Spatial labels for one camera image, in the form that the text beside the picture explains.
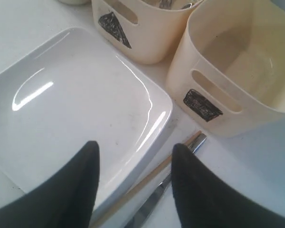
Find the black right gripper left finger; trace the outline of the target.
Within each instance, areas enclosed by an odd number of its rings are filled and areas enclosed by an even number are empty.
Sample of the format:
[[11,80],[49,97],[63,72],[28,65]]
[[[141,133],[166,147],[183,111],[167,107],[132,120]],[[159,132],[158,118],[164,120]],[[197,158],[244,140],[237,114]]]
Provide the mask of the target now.
[[87,228],[99,179],[99,145],[88,141],[47,181],[0,208],[0,228]]

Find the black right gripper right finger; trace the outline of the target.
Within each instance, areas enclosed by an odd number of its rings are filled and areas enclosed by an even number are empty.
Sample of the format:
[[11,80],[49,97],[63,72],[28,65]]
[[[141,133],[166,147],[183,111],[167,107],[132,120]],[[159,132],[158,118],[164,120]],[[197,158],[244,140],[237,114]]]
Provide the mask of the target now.
[[183,228],[285,228],[285,218],[226,184],[184,144],[174,145],[172,193]]

